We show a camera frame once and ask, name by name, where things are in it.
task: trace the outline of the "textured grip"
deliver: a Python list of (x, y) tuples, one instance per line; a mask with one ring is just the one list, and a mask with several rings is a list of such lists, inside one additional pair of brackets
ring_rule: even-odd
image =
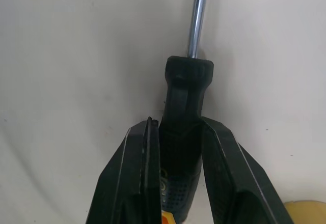
[(187, 217), (201, 170), (201, 110), (213, 63), (172, 56), (166, 65), (166, 107), (159, 127), (161, 203), (176, 222)]

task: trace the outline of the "orange label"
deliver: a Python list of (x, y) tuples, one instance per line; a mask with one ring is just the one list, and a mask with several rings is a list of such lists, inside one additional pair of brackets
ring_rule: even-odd
[(162, 211), (162, 224), (176, 224), (173, 214), (170, 212)]

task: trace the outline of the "white backdrop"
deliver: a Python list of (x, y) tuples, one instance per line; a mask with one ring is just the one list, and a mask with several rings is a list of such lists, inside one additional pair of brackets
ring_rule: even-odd
[[(193, 0), (0, 0), (0, 222), (84, 223), (133, 124), (160, 119)], [(283, 201), (326, 201), (326, 0), (207, 0), (205, 116)], [(201, 179), (187, 223), (212, 223)]]

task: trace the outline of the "black screwdriver handle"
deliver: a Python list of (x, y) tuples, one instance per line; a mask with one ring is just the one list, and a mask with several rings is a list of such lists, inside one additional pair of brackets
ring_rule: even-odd
[(168, 92), (159, 127), (162, 209), (176, 223), (187, 217), (201, 170), (201, 110), (214, 64), (171, 56), (165, 78)]

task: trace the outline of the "metal shaft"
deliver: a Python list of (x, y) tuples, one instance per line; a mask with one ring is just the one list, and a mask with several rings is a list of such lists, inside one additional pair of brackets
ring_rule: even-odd
[(206, 0), (195, 0), (193, 6), (192, 23), (190, 25), (189, 40), (188, 40), (188, 54), (190, 58), (197, 57), (197, 49), (200, 39), (200, 31), (202, 27), (204, 9)]

